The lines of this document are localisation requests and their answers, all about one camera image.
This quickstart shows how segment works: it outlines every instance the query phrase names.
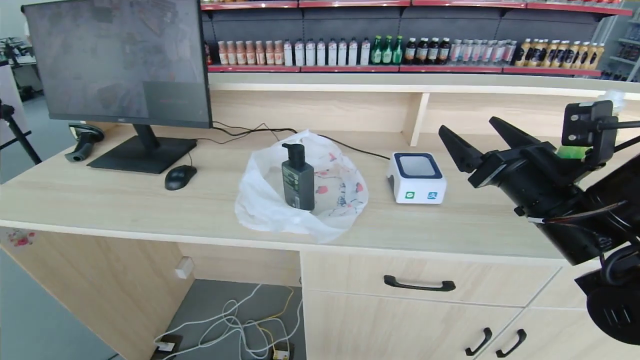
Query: bottle cap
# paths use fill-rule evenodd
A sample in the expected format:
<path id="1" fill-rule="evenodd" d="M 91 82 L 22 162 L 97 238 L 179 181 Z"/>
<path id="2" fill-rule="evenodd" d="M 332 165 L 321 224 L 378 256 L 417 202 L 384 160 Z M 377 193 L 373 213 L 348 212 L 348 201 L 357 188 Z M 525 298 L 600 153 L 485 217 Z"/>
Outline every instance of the bottle cap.
<path id="1" fill-rule="evenodd" d="M 289 151 L 289 165 L 294 169 L 302 169 L 305 166 L 305 146 L 301 143 L 283 143 Z"/>

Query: monitor screen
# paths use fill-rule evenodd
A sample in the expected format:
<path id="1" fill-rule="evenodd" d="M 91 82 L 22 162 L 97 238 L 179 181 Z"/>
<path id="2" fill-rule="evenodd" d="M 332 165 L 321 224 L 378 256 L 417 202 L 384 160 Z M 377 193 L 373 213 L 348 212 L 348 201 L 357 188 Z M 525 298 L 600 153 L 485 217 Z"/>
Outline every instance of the monitor screen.
<path id="1" fill-rule="evenodd" d="M 197 0 L 25 6 L 52 119 L 210 127 Z"/>

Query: tripod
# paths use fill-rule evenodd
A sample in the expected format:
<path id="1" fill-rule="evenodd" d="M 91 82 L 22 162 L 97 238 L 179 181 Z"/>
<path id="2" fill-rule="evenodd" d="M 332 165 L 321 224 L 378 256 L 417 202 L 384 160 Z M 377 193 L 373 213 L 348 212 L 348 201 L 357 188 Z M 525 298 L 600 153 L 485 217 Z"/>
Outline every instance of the tripod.
<path id="1" fill-rule="evenodd" d="M 29 140 L 27 140 L 27 137 L 24 136 L 24 133 L 22 132 L 22 130 L 20 130 L 18 124 L 15 123 L 15 120 L 13 119 L 14 112 L 15 109 L 13 108 L 13 106 L 3 104 L 2 99 L 0 99 L 0 119 L 6 122 L 15 138 L 18 140 L 20 145 L 22 145 L 22 148 L 27 152 L 27 155 L 29 155 L 29 157 L 31 158 L 31 161 L 33 161 L 33 163 L 37 165 L 41 163 L 42 160 L 29 143 Z"/>

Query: red shelf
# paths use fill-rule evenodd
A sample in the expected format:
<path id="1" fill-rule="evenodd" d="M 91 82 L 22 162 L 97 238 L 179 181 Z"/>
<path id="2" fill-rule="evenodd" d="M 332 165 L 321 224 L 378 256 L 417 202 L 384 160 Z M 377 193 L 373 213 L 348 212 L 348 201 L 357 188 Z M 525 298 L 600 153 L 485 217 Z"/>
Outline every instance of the red shelf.
<path id="1" fill-rule="evenodd" d="M 500 66 L 402 65 L 400 72 L 502 72 Z"/>
<path id="2" fill-rule="evenodd" d="M 557 67 L 516 67 L 506 66 L 502 70 L 506 74 L 545 74 L 545 75 L 578 75 L 600 76 L 600 70 L 562 69 Z"/>
<path id="3" fill-rule="evenodd" d="M 283 65 L 210 65 L 209 72 L 300 72 L 299 66 Z"/>
<path id="4" fill-rule="evenodd" d="M 341 6 L 410 6 L 411 0 L 300 0 L 301 8 L 336 8 Z"/>
<path id="5" fill-rule="evenodd" d="M 482 6 L 489 8 L 525 8 L 527 3 L 516 1 L 483 0 L 413 0 L 414 6 Z"/>
<path id="6" fill-rule="evenodd" d="M 302 72 L 398 72 L 397 65 L 303 66 Z"/>
<path id="7" fill-rule="evenodd" d="M 211 3 L 201 4 L 200 9 L 205 10 L 234 10 L 234 9 L 259 9 L 259 8 L 297 8 L 297 1 L 243 1 L 240 3 Z"/>
<path id="8" fill-rule="evenodd" d="M 621 8 L 603 8 L 600 6 L 552 4 L 552 3 L 528 3 L 527 9 L 562 10 L 566 12 L 605 13 L 609 15 L 631 16 L 633 11 Z"/>

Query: computer monitor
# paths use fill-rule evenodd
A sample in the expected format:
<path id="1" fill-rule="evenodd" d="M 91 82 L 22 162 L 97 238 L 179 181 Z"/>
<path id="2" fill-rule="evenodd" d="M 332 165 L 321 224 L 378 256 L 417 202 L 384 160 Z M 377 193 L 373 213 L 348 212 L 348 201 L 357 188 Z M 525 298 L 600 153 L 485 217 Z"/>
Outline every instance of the computer monitor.
<path id="1" fill-rule="evenodd" d="M 133 124 L 88 166 L 160 174 L 196 146 L 150 125 L 211 127 L 197 0 L 69 0 L 25 6 L 49 117 Z"/>

